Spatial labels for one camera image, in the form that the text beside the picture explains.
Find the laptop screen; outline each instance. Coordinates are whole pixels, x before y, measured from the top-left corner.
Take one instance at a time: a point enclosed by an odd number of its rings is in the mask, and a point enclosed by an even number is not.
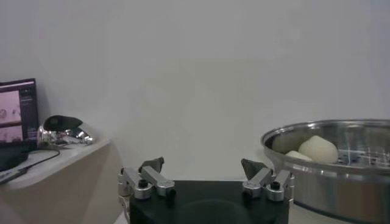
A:
[[[0,83],[0,148],[37,143],[35,79]]]

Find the metal bracket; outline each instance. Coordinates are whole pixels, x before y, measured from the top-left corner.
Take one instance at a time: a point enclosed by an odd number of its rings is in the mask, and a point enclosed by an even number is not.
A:
[[[275,177],[272,170],[262,168],[252,179],[243,182],[243,194],[251,199],[260,197],[262,189],[266,190],[267,199],[294,202],[295,176],[287,170],[282,170]]]
[[[122,168],[118,174],[118,199],[125,218],[130,222],[130,197],[146,200],[152,196],[152,185],[140,178],[131,168]]]
[[[283,201],[285,197],[293,200],[295,177],[287,170],[281,170],[275,180],[266,186],[267,198],[271,201]]]
[[[249,198],[260,197],[262,187],[270,182],[271,176],[271,169],[262,168],[252,179],[243,182],[243,193]]]
[[[166,179],[151,166],[142,167],[141,176],[156,187],[158,195],[166,198],[175,196],[175,182]]]

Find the white dough ball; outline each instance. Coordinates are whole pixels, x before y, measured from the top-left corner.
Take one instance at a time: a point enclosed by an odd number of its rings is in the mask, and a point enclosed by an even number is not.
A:
[[[300,145],[298,152],[319,163],[335,163],[338,151],[335,145],[319,136],[313,136]]]
[[[298,159],[303,159],[303,160],[306,160],[306,161],[312,161],[311,158],[305,156],[304,154],[301,154],[297,151],[290,151],[289,153],[286,154],[286,156],[290,156],[290,157],[294,157],[294,158],[298,158]]]

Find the table surface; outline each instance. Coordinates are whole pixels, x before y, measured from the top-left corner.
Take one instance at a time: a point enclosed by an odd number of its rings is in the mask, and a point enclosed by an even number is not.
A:
[[[70,166],[71,164],[75,163],[76,161],[90,155],[91,153],[103,148],[104,146],[108,145],[110,143],[110,140],[107,138],[101,138],[97,140],[92,145],[88,145],[85,147],[79,147],[75,149],[64,149],[61,150],[61,154],[59,156],[50,159],[48,161],[45,161],[41,164],[38,164],[36,166],[31,167],[29,169],[28,173],[25,175],[18,177],[2,186],[0,186],[0,192],[1,191],[9,191],[9,190],[15,190],[15,189],[21,189],[24,187],[31,186],[33,184],[36,184],[47,177],[50,177],[51,175],[57,173],[58,171],[66,168],[67,166]],[[48,152],[48,151],[36,151],[29,154],[29,158],[21,163],[19,166],[14,167],[10,170],[6,170],[3,172],[0,172],[0,174],[4,172],[9,172],[12,170],[18,170],[23,167],[26,167],[28,165],[31,165],[35,162],[41,161],[45,158],[48,158],[52,155],[55,155],[56,152]]]

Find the black cable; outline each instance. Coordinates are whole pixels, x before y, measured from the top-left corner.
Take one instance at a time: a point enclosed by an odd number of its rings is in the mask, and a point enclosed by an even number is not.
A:
[[[50,156],[50,157],[46,158],[46,159],[43,159],[41,161],[38,161],[36,163],[33,163],[33,164],[28,165],[26,167],[23,167],[22,169],[30,169],[33,166],[36,166],[36,165],[38,165],[40,163],[43,163],[43,162],[45,162],[45,161],[47,161],[49,159],[53,159],[53,158],[55,158],[55,157],[57,157],[57,156],[59,156],[61,154],[61,152],[59,150],[57,150],[57,149],[45,149],[44,151],[54,151],[54,152],[57,152],[57,153],[55,155],[53,155],[53,156]]]
[[[45,161],[47,161],[47,160],[49,160],[49,159],[53,159],[54,157],[57,157],[57,156],[59,156],[59,154],[61,154],[61,152],[60,152],[59,150],[57,150],[57,149],[47,149],[47,150],[45,150],[45,151],[55,151],[55,152],[57,152],[57,153],[56,153],[55,155],[53,155],[53,156],[50,156],[50,157],[48,157],[48,158],[46,158],[46,159],[43,159],[43,160],[41,160],[41,161],[38,161],[38,162],[36,162],[36,163],[34,163],[34,164],[31,164],[31,165],[28,165],[28,166],[26,166],[26,167],[20,168],[20,169],[18,169],[18,170],[9,171],[9,172],[7,172],[7,173],[1,174],[1,175],[0,175],[0,185],[5,184],[5,183],[8,183],[9,181],[12,181],[12,180],[14,180],[15,178],[18,178],[18,177],[20,177],[20,176],[26,174],[27,171],[28,171],[31,167],[36,166],[36,165],[38,165],[38,164],[40,164],[40,163],[43,163],[43,162],[45,162]]]

